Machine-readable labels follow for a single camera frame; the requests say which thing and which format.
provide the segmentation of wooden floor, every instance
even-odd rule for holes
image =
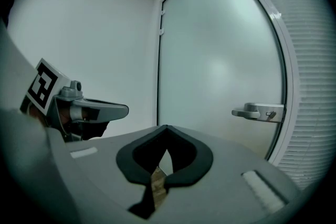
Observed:
[[[156,168],[151,177],[155,209],[157,209],[162,204],[163,200],[167,196],[167,192],[163,187],[165,178],[166,175],[159,167]]]

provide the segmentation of metal door handle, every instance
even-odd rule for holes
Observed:
[[[244,110],[234,109],[231,113],[253,121],[282,122],[285,111],[283,104],[246,103]]]
[[[260,117],[260,113],[258,111],[244,111],[244,110],[232,110],[232,115],[237,117],[251,118],[257,119]]]

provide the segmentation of door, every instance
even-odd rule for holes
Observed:
[[[285,76],[277,35],[260,3],[166,0],[163,9],[158,124],[233,140],[266,157],[280,130]],[[250,102],[261,104],[247,104],[249,115],[232,112]],[[263,104],[280,108],[275,120]]]

